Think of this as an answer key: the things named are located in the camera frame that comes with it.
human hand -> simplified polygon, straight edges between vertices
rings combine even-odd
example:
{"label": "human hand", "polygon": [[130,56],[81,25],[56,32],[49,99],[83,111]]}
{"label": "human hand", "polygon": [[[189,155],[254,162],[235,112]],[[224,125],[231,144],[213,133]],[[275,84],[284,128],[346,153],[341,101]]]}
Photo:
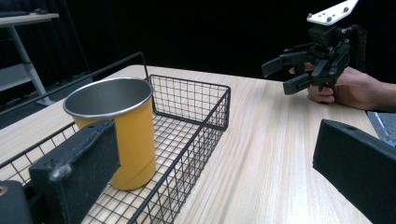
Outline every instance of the human hand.
{"label": "human hand", "polygon": [[[305,71],[315,69],[315,66],[306,63]],[[396,85],[383,83],[352,67],[347,67],[338,78],[334,86],[335,94],[331,88],[318,90],[318,86],[308,88],[307,98],[314,102],[347,105],[362,110],[393,111],[396,106],[394,95],[389,99],[389,94],[394,93]]]}

black curtain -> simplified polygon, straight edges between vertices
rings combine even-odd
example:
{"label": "black curtain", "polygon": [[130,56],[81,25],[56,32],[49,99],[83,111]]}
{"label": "black curtain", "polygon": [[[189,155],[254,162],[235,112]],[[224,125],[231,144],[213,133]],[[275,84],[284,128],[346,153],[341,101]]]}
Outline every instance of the black curtain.
{"label": "black curtain", "polygon": [[[137,51],[145,53],[150,65],[263,78],[262,63],[283,49],[310,42],[308,13],[340,2],[2,0],[0,9],[41,7],[60,14],[52,22],[18,28],[38,74],[50,84]],[[396,83],[394,16],[389,1],[360,0],[351,15],[336,23],[359,24],[367,30],[366,72],[392,83]],[[9,53],[0,59],[14,57]],[[287,70],[272,77],[290,78]]]}

yellow cup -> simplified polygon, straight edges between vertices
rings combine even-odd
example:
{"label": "yellow cup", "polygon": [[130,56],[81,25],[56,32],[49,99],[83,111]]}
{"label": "yellow cup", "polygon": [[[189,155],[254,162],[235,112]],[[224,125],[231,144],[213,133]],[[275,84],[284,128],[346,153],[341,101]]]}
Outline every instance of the yellow cup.
{"label": "yellow cup", "polygon": [[152,93],[147,81],[120,77],[93,82],[64,100],[64,111],[80,129],[102,119],[116,121],[120,168],[110,181],[116,189],[137,189],[155,173]]}

wooden table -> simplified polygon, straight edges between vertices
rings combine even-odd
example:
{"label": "wooden table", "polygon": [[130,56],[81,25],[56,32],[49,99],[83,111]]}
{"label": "wooden table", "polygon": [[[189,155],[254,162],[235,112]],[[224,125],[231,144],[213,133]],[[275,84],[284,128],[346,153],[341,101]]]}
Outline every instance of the wooden table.
{"label": "wooden table", "polygon": [[[148,72],[232,89],[230,126],[176,223],[370,223],[312,168],[322,119],[376,136],[364,111],[313,103],[306,91],[286,96],[281,82],[152,66]],[[111,77],[144,77],[144,70],[134,65]],[[0,130],[0,163],[71,122],[62,103]]]}

wire basket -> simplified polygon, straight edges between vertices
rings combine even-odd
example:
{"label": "wire basket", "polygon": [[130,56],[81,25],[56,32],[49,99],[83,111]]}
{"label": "wire basket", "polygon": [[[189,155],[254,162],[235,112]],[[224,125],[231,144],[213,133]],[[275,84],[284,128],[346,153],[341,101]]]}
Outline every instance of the wire basket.
{"label": "wire basket", "polygon": [[[229,87],[157,75],[150,82],[156,173],[140,189],[107,184],[83,223],[173,223],[228,127]],[[29,167],[77,131],[71,123],[1,164],[0,179],[27,184]]]}

